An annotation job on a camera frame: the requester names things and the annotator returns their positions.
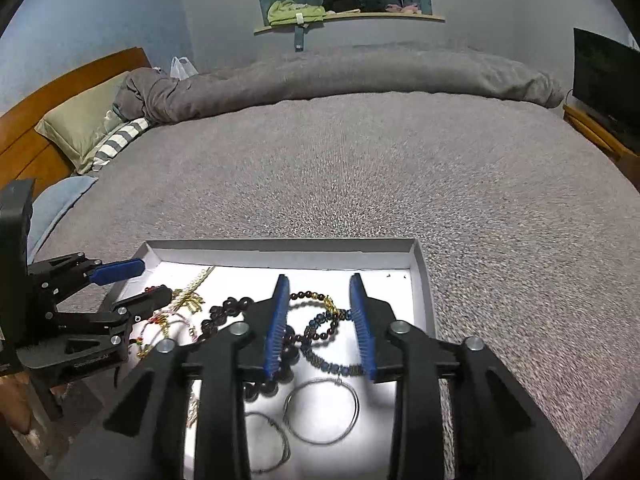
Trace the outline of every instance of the gray blanket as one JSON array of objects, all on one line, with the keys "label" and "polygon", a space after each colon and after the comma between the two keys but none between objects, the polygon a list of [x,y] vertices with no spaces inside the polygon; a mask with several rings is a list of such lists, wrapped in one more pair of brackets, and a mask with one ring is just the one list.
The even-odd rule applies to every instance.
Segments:
[{"label": "gray blanket", "polygon": [[540,106],[352,94],[149,130],[37,259],[115,261],[179,238],[417,237],[439,336],[485,339],[586,474],[640,400],[638,218],[633,185]]},{"label": "gray blanket", "polygon": [[554,79],[510,59],[390,44],[302,52],[184,81],[139,68],[113,106],[126,120],[178,123],[284,100],[387,91],[471,94],[547,108],[563,97]]}]

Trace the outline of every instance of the metal screw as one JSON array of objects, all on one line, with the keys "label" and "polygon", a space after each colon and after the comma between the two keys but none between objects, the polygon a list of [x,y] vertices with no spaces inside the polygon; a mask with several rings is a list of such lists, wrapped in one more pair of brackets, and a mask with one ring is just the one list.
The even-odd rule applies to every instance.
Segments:
[{"label": "metal screw", "polygon": [[168,354],[174,348],[175,341],[173,339],[162,339],[162,341],[158,342],[158,344],[156,345],[156,350],[158,350],[161,354]]},{"label": "metal screw", "polygon": [[409,330],[411,330],[411,325],[408,324],[406,321],[393,321],[390,325],[389,325],[389,329],[391,330],[391,332],[395,333],[395,334],[406,334],[407,332],[409,332]]},{"label": "metal screw", "polygon": [[473,335],[465,339],[465,345],[469,350],[482,350],[484,348],[484,341],[482,341],[482,339],[477,335]]},{"label": "metal screw", "polygon": [[249,332],[249,325],[244,321],[238,321],[229,327],[229,332],[233,335],[244,335]]}]

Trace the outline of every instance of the silver wire ring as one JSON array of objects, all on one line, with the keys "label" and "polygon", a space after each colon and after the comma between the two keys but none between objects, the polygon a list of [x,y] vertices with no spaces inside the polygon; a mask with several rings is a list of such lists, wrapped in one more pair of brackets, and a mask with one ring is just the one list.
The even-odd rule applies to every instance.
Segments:
[{"label": "silver wire ring", "polygon": [[[308,438],[305,438],[305,437],[301,436],[299,433],[297,433],[291,427],[291,423],[290,423],[290,420],[289,420],[289,415],[287,414],[287,410],[289,409],[289,405],[290,405],[291,399],[294,397],[294,395],[296,393],[298,393],[302,388],[306,388],[307,386],[310,386],[311,384],[319,384],[319,383],[333,383],[336,386],[344,386],[345,388],[347,388],[347,390],[353,396],[354,410],[353,410],[353,418],[351,419],[351,423],[349,424],[349,426],[347,427],[346,430],[344,430],[338,437],[334,438],[333,440],[310,440]],[[284,411],[282,413],[282,420],[284,422],[284,425],[291,432],[291,434],[293,436],[295,436],[297,439],[301,440],[302,442],[306,442],[307,444],[312,444],[313,446],[330,446],[331,444],[335,444],[336,442],[340,442],[348,434],[351,433],[351,430],[356,425],[356,421],[358,420],[358,416],[359,415],[360,415],[360,400],[358,399],[358,394],[356,393],[356,390],[354,389],[353,386],[351,386],[349,383],[343,382],[340,378],[337,378],[337,379],[333,379],[333,378],[316,378],[316,379],[311,379],[310,381],[307,381],[306,383],[302,383],[302,384],[300,384],[300,386],[296,386],[291,391],[291,393],[287,396],[287,398],[284,401]]]},{"label": "silver wire ring", "polygon": [[250,472],[252,474],[255,474],[255,475],[262,475],[262,474],[265,474],[265,473],[270,473],[271,471],[274,471],[277,468],[279,468],[287,460],[289,460],[289,458],[291,458],[291,448],[289,446],[289,439],[287,438],[287,434],[284,432],[284,430],[270,416],[267,416],[267,415],[265,415],[264,413],[261,413],[261,412],[247,412],[247,413],[244,414],[244,418],[247,418],[249,415],[259,415],[262,418],[266,419],[267,422],[269,423],[269,425],[273,426],[276,429],[276,431],[280,435],[280,438],[282,439],[282,457],[281,457],[280,461],[276,465],[268,467],[266,469],[251,469],[250,470]]}]

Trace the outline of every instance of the television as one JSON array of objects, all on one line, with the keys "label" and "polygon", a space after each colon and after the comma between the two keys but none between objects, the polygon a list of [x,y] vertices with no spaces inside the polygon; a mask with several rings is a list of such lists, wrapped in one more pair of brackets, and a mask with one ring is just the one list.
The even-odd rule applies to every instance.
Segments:
[{"label": "television", "polygon": [[574,97],[622,144],[640,153],[640,52],[574,28]]}]

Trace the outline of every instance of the window sill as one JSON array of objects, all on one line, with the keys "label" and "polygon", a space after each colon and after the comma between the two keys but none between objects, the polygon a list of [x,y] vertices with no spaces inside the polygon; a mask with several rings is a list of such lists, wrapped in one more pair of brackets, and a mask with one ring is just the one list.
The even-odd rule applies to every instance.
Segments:
[{"label": "window sill", "polygon": [[[429,22],[444,22],[445,19],[442,16],[433,16],[432,14],[402,14],[401,12],[359,12],[356,14],[350,14],[345,12],[343,14],[328,14],[324,17],[322,22],[311,22],[308,25],[317,25],[319,23],[328,22],[331,20],[366,20],[367,18],[397,18],[400,20],[427,20]],[[287,25],[267,25],[266,27],[254,28],[254,34],[260,34],[269,30],[278,29],[281,30],[284,27],[295,27],[295,23],[287,23]]]}]

